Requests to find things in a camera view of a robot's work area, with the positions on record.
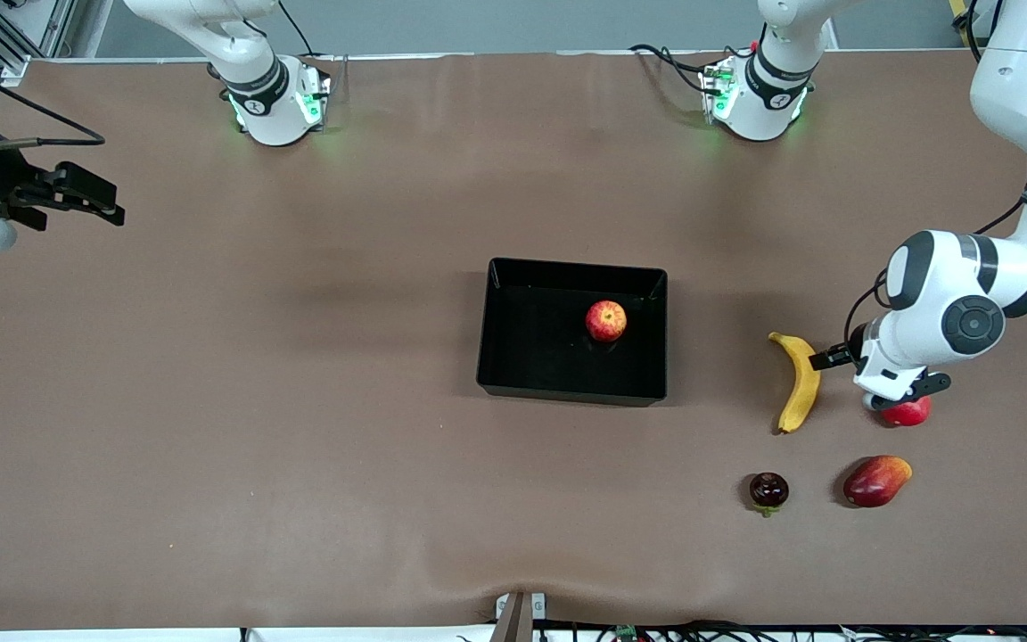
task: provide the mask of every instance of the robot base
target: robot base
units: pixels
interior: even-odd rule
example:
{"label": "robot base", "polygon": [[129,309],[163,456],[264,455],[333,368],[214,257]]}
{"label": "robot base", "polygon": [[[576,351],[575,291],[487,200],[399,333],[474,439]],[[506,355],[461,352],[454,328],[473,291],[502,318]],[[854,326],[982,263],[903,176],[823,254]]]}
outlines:
{"label": "robot base", "polygon": [[702,95],[705,115],[709,123],[721,122],[734,135],[749,141],[770,141],[777,139],[795,118],[799,117],[802,103],[809,89],[803,89],[784,109],[769,110],[761,98],[757,97],[740,81],[753,58],[729,56],[699,74],[700,86],[719,91],[718,97]]}
{"label": "robot base", "polygon": [[271,146],[290,145],[308,131],[322,129],[328,114],[331,78],[321,78],[319,70],[303,64],[298,58],[277,56],[288,68],[291,81],[288,91],[272,105],[267,115],[254,115],[236,105],[236,122],[241,131],[253,135],[258,143]]}

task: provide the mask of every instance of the gray wall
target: gray wall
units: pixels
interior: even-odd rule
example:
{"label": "gray wall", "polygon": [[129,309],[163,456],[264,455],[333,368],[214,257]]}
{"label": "gray wall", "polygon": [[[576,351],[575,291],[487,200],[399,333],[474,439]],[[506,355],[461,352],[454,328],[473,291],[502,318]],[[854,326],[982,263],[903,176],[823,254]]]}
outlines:
{"label": "gray wall", "polygon": [[[720,49],[757,37],[754,0],[286,0],[326,53],[539,52],[639,42]],[[835,21],[843,48],[959,47],[947,0],[871,0]],[[302,53],[281,13],[256,21],[280,53]],[[100,58],[192,56],[170,32],[115,0]]]}

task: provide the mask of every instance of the metal frame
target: metal frame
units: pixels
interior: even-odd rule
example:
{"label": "metal frame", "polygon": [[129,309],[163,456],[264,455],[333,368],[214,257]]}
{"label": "metal frame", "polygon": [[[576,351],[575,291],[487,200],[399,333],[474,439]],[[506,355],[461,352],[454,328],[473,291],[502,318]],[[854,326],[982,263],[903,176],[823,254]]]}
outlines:
{"label": "metal frame", "polygon": [[3,84],[17,85],[32,58],[54,58],[66,36],[69,17],[78,0],[56,0],[39,42],[34,42],[8,17],[9,12],[0,8],[0,63],[3,66]]}

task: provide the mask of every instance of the cable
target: cable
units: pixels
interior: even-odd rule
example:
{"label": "cable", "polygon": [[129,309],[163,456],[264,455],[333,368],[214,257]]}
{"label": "cable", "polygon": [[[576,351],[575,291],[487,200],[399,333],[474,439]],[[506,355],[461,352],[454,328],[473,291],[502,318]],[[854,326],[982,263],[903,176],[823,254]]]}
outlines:
{"label": "cable", "polygon": [[974,37],[975,7],[977,7],[977,0],[969,0],[969,8],[965,9],[965,39],[969,40],[969,52],[974,53],[974,60],[982,62],[982,50],[977,47],[977,39]]}
{"label": "cable", "polygon": [[1001,17],[1001,7],[1004,3],[1005,0],[997,0],[997,5],[993,8],[993,24],[990,24],[990,37],[993,37],[993,32],[997,30],[997,21]]}
{"label": "cable", "polygon": [[284,7],[284,0],[280,0],[278,4],[280,5],[280,11],[284,12],[284,16],[288,17],[288,22],[293,24],[293,29],[296,30],[296,33],[299,34],[299,37],[301,37],[301,40],[303,41],[303,48],[306,49],[306,51],[302,53],[303,56],[318,56],[319,52],[311,48],[311,44],[307,41],[307,37],[303,36],[303,29],[299,28],[296,17],[293,17],[291,12],[288,11],[288,7]]}
{"label": "cable", "polygon": [[649,53],[655,54],[656,58],[659,58],[659,60],[664,61],[669,65],[677,66],[677,68],[691,73],[700,73],[706,68],[706,65],[695,66],[677,61],[676,58],[673,58],[672,52],[667,54],[664,53],[668,51],[668,47],[657,49],[652,47],[651,44],[634,44],[632,47],[629,47],[629,51],[648,51]]}
{"label": "cable", "polygon": [[36,102],[31,101],[29,98],[20,97],[20,95],[13,92],[11,89],[5,88],[5,86],[0,86],[0,93],[5,93],[9,98],[13,98],[15,101],[30,107],[30,109],[48,115],[48,117],[53,118],[58,122],[63,123],[63,125],[73,126],[74,129],[81,131],[82,134],[89,136],[88,139],[37,139],[39,145],[62,145],[62,146],[81,146],[88,147],[94,145],[104,145],[105,136],[93,131],[88,126],[79,125],[77,122],[70,120],[60,113],[52,112],[45,107],[38,105]]}
{"label": "cable", "polygon": [[634,44],[632,47],[629,47],[629,50],[651,51],[653,53],[656,53],[656,58],[659,58],[660,61],[663,61],[669,65],[673,66],[673,69],[676,70],[676,73],[680,75],[680,80],[684,81],[685,84],[687,84],[688,86],[691,86],[693,89],[699,91],[700,93],[708,93],[709,97],[718,97],[720,95],[719,90],[717,89],[706,89],[702,88],[702,86],[695,84],[695,82],[693,82],[692,79],[686,76],[686,74],[684,73],[685,71],[692,73],[700,73],[702,70],[705,70],[705,68],[701,68],[701,66],[700,68],[697,68],[697,66],[692,66],[677,61],[676,58],[673,58],[673,53],[668,50],[668,47],[660,47],[659,50],[657,50],[655,47],[652,47],[651,44]]}
{"label": "cable", "polygon": [[[844,342],[844,344],[848,344],[850,342],[850,325],[853,324],[854,313],[859,312],[859,307],[869,298],[869,296],[877,292],[877,285],[871,286],[867,292],[863,293],[863,296],[859,297],[859,301],[855,301],[854,304],[850,306],[850,312],[847,312],[847,322],[842,325],[842,342]],[[847,350],[847,354],[850,354],[850,361],[854,362],[854,365],[859,363],[854,360],[854,353],[851,352],[851,350]]]}
{"label": "cable", "polygon": [[889,304],[888,296],[885,301],[882,301],[881,296],[879,296],[879,288],[885,285],[885,272],[887,272],[887,268],[884,267],[879,273],[877,273],[877,276],[874,277],[874,303],[879,305],[879,307],[890,309],[893,306]]}
{"label": "cable", "polygon": [[254,25],[253,21],[248,20],[248,17],[241,17],[240,22],[244,24],[248,29],[252,29],[254,32],[260,33],[263,37],[268,37],[268,34],[264,30],[258,28],[258,26]]}
{"label": "cable", "polygon": [[751,52],[751,51],[749,51],[747,53],[740,53],[740,52],[736,51],[733,47],[731,47],[730,44],[725,44],[724,45],[724,52],[725,53],[733,54],[733,56],[735,56],[735,58],[743,58],[743,60],[747,60],[748,58],[753,58],[754,54],[755,54],[754,52]]}
{"label": "cable", "polygon": [[979,230],[977,232],[974,232],[974,233],[975,234],[983,234],[983,233],[988,232],[989,230],[993,230],[994,227],[996,227],[997,225],[1001,225],[1002,223],[1004,223],[1005,220],[1009,219],[1012,215],[1017,214],[1018,209],[1020,209],[1020,206],[1022,206],[1023,204],[1024,204],[1024,200],[1017,199],[1017,202],[1014,203],[1014,206],[1010,207],[1010,211],[1003,213],[1001,216],[998,216],[995,219],[991,220],[990,222],[986,223],[985,225],[983,225],[982,228],[979,228]]}

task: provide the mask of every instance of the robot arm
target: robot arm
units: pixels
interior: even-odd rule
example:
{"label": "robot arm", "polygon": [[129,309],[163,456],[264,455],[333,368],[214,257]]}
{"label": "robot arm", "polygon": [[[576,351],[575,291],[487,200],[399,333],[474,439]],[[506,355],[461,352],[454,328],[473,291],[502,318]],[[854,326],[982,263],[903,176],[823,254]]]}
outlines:
{"label": "robot arm", "polygon": [[824,24],[861,0],[759,0],[763,33],[745,51],[701,73],[705,114],[751,141],[778,138],[799,117],[811,74],[827,49]]}
{"label": "robot arm", "polygon": [[[1003,4],[969,96],[982,122],[1027,154],[1027,0]],[[872,407],[949,386],[926,367],[987,352],[1006,318],[1027,314],[1027,186],[1021,200],[1017,230],[1002,239],[933,230],[910,236],[888,262],[889,312],[812,365],[853,363]]]}
{"label": "robot arm", "polygon": [[208,58],[241,129],[265,145],[288,145],[321,129],[330,78],[293,56],[277,56],[245,24],[277,0],[125,0],[129,9],[183,37]]}

